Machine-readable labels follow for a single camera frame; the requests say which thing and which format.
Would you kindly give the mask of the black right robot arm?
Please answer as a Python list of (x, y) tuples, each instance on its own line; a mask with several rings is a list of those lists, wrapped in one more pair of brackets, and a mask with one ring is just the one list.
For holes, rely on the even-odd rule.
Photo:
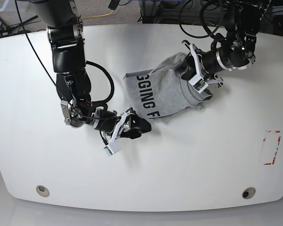
[[(47, 25), (56, 73), (54, 85), (61, 100), (65, 123), (74, 128), (92, 125), (101, 137), (115, 134), (117, 138), (136, 139), (150, 132), (151, 124), (132, 108), (120, 116), (115, 111), (108, 111), (108, 102), (115, 91), (114, 82), (104, 67), (85, 59), (83, 24), (70, 1), (32, 0), (30, 4)], [(98, 68), (109, 81), (110, 93), (103, 100), (92, 101), (92, 84), (85, 69), (87, 65)]]

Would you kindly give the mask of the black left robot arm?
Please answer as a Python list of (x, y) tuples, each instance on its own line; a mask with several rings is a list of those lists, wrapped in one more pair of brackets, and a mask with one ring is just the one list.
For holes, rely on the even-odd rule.
[(227, 34), (213, 35), (210, 51), (185, 41), (189, 53), (176, 53), (153, 69), (127, 73), (124, 83), (134, 112), (121, 135), (139, 138), (151, 131), (150, 120), (200, 109), (213, 96), (209, 85), (223, 85), (218, 72), (243, 70), (255, 62), (260, 17), (254, 4), (229, 0), (222, 21)]

